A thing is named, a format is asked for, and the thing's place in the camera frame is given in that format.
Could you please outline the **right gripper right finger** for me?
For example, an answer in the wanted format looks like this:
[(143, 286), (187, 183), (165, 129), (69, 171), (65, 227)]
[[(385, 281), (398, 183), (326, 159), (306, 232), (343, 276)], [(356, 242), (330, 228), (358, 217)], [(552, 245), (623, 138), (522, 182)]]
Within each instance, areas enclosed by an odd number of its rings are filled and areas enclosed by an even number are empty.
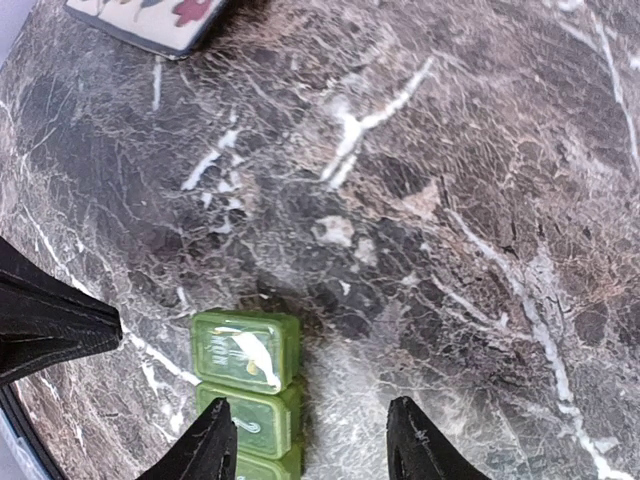
[(408, 396), (390, 402), (387, 463), (390, 479), (489, 480)]

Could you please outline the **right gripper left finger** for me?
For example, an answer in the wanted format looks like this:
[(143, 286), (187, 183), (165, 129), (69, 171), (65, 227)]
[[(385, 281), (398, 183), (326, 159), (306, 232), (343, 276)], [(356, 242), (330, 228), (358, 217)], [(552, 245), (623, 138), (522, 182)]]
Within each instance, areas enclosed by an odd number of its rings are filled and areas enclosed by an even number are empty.
[(138, 480), (235, 479), (237, 427), (226, 398), (215, 398), (170, 450)]

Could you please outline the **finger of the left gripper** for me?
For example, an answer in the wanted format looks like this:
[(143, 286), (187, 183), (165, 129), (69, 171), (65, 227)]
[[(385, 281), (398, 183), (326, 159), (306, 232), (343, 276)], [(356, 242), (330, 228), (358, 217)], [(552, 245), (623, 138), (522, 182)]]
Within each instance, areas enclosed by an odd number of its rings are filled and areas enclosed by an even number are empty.
[(1, 241), (1, 384), (116, 349), (117, 309), (48, 275)]

